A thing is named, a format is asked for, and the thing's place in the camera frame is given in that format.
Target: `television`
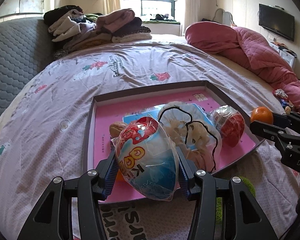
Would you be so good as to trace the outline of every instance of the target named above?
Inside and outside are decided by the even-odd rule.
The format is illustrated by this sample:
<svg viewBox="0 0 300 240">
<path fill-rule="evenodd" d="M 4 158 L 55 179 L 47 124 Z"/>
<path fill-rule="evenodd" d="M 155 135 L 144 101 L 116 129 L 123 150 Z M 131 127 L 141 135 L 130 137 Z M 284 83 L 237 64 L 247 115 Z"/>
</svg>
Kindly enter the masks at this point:
<svg viewBox="0 0 300 240">
<path fill-rule="evenodd" d="M 259 4 L 259 25 L 290 41 L 295 41 L 295 17 L 281 8 Z"/>
</svg>

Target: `gray quilted mattress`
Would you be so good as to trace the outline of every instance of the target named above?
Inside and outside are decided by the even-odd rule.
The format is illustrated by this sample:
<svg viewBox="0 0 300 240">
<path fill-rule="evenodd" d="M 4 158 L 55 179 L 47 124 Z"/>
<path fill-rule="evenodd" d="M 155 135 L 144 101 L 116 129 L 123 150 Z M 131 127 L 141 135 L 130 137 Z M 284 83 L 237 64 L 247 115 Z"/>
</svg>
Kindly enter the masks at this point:
<svg viewBox="0 0 300 240">
<path fill-rule="evenodd" d="M 53 61 L 52 52 L 42 18 L 0 23 L 0 115 L 25 84 Z"/>
</svg>

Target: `silver bolt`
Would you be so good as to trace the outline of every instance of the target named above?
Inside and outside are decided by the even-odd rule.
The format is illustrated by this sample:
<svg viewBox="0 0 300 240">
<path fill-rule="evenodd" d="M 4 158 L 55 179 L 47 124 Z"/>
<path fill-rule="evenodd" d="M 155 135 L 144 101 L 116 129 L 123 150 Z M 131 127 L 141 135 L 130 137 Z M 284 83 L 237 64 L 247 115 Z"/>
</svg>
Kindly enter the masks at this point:
<svg viewBox="0 0 300 240">
<path fill-rule="evenodd" d="M 89 175 L 89 176 L 95 176 L 96 173 L 97 173 L 96 170 L 89 170 L 89 171 L 88 171 L 88 175 Z"/>
<path fill-rule="evenodd" d="M 240 182 L 241 182 L 241 179 L 240 179 L 239 177 L 233 177 L 233 178 L 232 178 L 232 181 L 233 181 L 234 183 L 240 183 Z"/>
<path fill-rule="evenodd" d="M 199 175 L 199 176 L 204 176 L 204 175 L 206 175 L 206 172 L 205 172 L 204 170 L 197 170 L 196 173 L 197 173 L 197 175 Z"/>
<path fill-rule="evenodd" d="M 58 183 L 60 183 L 61 181 L 62 181 L 62 178 L 61 178 L 61 177 L 56 177 L 56 178 L 53 179 L 53 182 L 54 182 L 55 184 L 58 184 Z"/>
</svg>

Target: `bed sheet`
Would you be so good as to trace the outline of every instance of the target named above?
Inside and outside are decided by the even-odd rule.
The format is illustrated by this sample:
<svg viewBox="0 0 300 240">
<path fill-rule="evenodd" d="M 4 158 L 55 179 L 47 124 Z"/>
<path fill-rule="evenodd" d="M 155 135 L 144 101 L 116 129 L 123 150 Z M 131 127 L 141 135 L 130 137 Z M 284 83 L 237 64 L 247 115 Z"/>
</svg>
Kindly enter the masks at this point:
<svg viewBox="0 0 300 240">
<path fill-rule="evenodd" d="M 47 66 L 0 118 L 0 231 L 6 239 L 17 239 L 53 177 L 71 179 L 82 174 L 83 136 L 93 96 L 194 80 L 212 82 L 247 114 L 262 105 L 284 112 L 272 88 L 256 75 L 174 35 L 86 49 Z M 279 151 L 265 141 L 222 173 L 223 178 L 234 175 L 252 181 L 257 201 L 281 235 L 296 216 L 298 174 L 283 166 Z M 73 233 L 80 237 L 75 200 L 73 204 Z M 141 200 L 125 210 L 110 206 L 102 212 L 114 214 L 112 220 L 117 223 L 110 231 L 120 232 L 120 239 L 133 239 L 129 225 L 134 225 L 142 227 L 146 239 L 181 240 L 189 232 L 193 210 L 194 203 L 177 193 L 169 203 Z M 132 224 L 125 219 L 131 211 L 138 215 Z"/>
</svg>

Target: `clear plastic wrapper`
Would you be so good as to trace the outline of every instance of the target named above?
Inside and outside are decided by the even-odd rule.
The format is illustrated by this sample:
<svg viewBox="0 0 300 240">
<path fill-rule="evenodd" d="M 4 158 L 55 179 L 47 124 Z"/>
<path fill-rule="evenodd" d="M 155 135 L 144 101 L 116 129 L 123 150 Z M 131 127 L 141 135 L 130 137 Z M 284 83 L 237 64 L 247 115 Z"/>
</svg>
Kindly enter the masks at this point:
<svg viewBox="0 0 300 240">
<path fill-rule="evenodd" d="M 224 144 L 235 147 L 245 127 L 242 115 L 231 106 L 220 106 L 210 113 L 210 120 L 220 132 Z"/>
<path fill-rule="evenodd" d="M 171 102 L 158 113 L 167 135 L 198 169 L 216 171 L 222 148 L 220 133 L 195 104 Z"/>
<path fill-rule="evenodd" d="M 126 182 L 147 198 L 172 200 L 179 158 L 174 142 L 157 120 L 145 116 L 133 121 L 112 142 Z"/>
</svg>

